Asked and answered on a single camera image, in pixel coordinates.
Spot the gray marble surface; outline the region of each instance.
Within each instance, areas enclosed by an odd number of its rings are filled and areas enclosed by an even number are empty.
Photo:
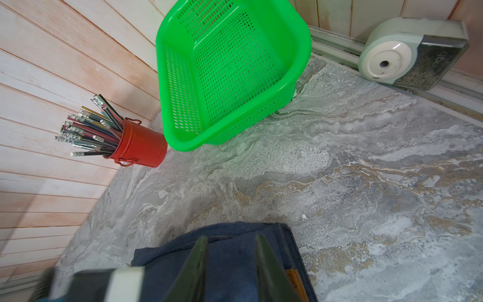
[[[234,139],[121,169],[60,259],[53,296],[76,271],[242,220],[292,228],[319,301],[481,301],[482,134],[311,58],[298,96]]]

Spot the white plastic part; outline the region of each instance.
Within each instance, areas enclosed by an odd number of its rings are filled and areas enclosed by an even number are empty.
[[[468,40],[468,32],[462,21],[428,20],[419,18],[397,17],[384,21],[369,35],[366,45],[371,45],[381,37],[393,34],[410,33],[414,35],[440,36]]]
[[[144,267],[115,270],[107,286],[105,302],[138,302],[141,296]]]
[[[412,59],[412,51],[404,42],[387,41],[370,49],[362,60],[361,72],[379,82],[387,78],[399,78]]]

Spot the wooden wall panel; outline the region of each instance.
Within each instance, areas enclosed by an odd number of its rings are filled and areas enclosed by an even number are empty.
[[[401,17],[448,19],[458,0],[406,0]]]
[[[0,229],[80,226],[88,215],[88,213],[0,213]]]
[[[456,70],[483,79],[483,1],[463,0],[458,5],[452,20],[463,20],[469,34],[469,48],[454,65]]]
[[[320,28],[350,35],[352,0],[318,0],[318,12]]]
[[[2,254],[66,247],[74,235],[1,240]]]
[[[0,118],[0,145],[38,152],[54,157],[66,158],[78,162],[95,164],[102,167],[119,169],[113,160],[98,156],[72,157],[72,151],[80,151],[71,144],[54,140],[55,134],[45,130],[18,124]]]
[[[71,7],[58,0],[1,2],[149,95],[158,98],[156,72]]]
[[[130,24],[142,33],[152,44],[156,44],[156,34],[164,15],[149,0],[105,0]]]
[[[30,283],[30,282],[37,282],[39,281],[39,277],[37,276],[31,276],[23,279],[16,279],[16,280],[10,280],[12,276],[7,277],[6,281],[5,279],[0,281],[0,297],[2,294],[4,294],[6,291],[13,291],[11,288],[16,288],[17,286],[24,285],[25,283]]]
[[[55,266],[58,258],[52,258],[50,260],[38,261],[38,262],[28,262],[23,264],[18,264],[14,266],[6,266],[0,268],[0,277],[23,274],[28,272],[34,272],[38,270],[44,270],[49,267]]]
[[[351,37],[365,42],[382,22],[399,17],[404,0],[354,0]]]
[[[163,14],[167,15],[170,9],[176,4],[176,0],[149,0]]]
[[[2,62],[0,64],[0,83],[5,86],[65,107],[72,110],[73,113],[78,112],[82,106],[95,109],[94,103],[90,100],[96,94],[93,91],[83,89],[1,50],[0,62]],[[120,115],[140,119],[143,125],[149,125],[148,119],[120,107],[111,100],[108,101]]]
[[[58,133],[72,111],[0,84],[0,117]]]
[[[97,199],[0,192],[2,212],[90,213]]]
[[[37,285],[37,281],[34,281],[32,283],[22,283],[22,282],[16,282],[13,281],[13,284],[5,284],[6,288],[1,288],[0,286],[0,296],[3,297],[8,297],[10,295],[16,295],[19,292],[25,291],[25,290],[31,290]]]
[[[0,5],[0,48],[108,100],[152,119],[157,98]]]
[[[0,240],[74,235],[80,226],[0,229]]]
[[[25,278],[32,278],[41,275],[45,270],[38,270],[38,271],[33,271],[33,272],[28,272],[28,273],[19,273],[15,275],[11,275],[8,277],[8,282],[15,281],[15,280],[22,280]]]
[[[0,172],[0,191],[98,199],[106,186]]]
[[[2,302],[28,302],[30,296],[33,294],[33,291],[34,289],[31,288],[10,295],[6,295],[2,298]]]
[[[155,46],[104,0],[64,1],[151,68],[157,70]]]
[[[307,25],[319,27],[317,0],[295,0],[295,6]]]
[[[0,255],[0,267],[58,259],[62,255],[63,250],[64,248],[61,247],[32,252]]]
[[[107,186],[116,169],[0,146],[0,171]]]

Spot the red pencil holder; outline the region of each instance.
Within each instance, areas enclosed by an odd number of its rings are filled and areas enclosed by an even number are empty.
[[[154,130],[140,126],[137,119],[124,118],[124,130],[119,145],[112,155],[105,158],[114,159],[114,162],[123,167],[133,164],[156,168],[166,156],[168,143],[164,135]]]

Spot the brown leather label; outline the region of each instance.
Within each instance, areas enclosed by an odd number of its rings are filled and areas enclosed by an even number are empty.
[[[294,287],[295,291],[300,296],[302,301],[309,302],[309,297],[307,297],[307,293],[305,292],[305,288],[303,287],[303,283],[300,275],[298,274],[298,271],[294,268],[291,268],[285,270],[285,274],[287,274],[288,280],[290,280],[290,283],[292,283],[292,286]]]

